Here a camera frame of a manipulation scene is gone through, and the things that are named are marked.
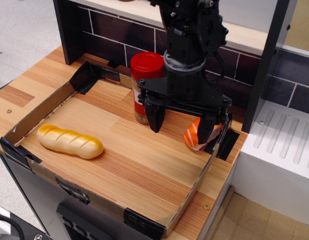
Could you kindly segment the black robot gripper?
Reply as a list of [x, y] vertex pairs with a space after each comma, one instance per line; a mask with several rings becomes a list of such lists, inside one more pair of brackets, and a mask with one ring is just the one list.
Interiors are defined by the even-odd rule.
[[166, 110], [172, 110], [200, 117], [198, 143], [206, 143], [215, 125], [220, 124], [219, 118], [228, 117], [232, 100], [210, 87], [205, 58], [186, 64], [168, 51], [161, 58], [166, 71], [164, 76], [147, 76], [136, 82], [140, 88], [138, 101], [145, 108], [151, 130], [158, 133]]

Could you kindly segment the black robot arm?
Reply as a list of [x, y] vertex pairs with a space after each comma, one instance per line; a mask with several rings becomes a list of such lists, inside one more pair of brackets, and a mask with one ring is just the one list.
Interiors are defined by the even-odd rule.
[[213, 55], [221, 66], [218, 50], [226, 44], [228, 29], [223, 26], [217, 0], [152, 0], [159, 7], [167, 33], [163, 60], [167, 75], [137, 82], [139, 101], [154, 132], [159, 132], [166, 110], [197, 116], [198, 142], [204, 144], [214, 126], [228, 120], [232, 100], [212, 89], [221, 77], [206, 76], [207, 57]]

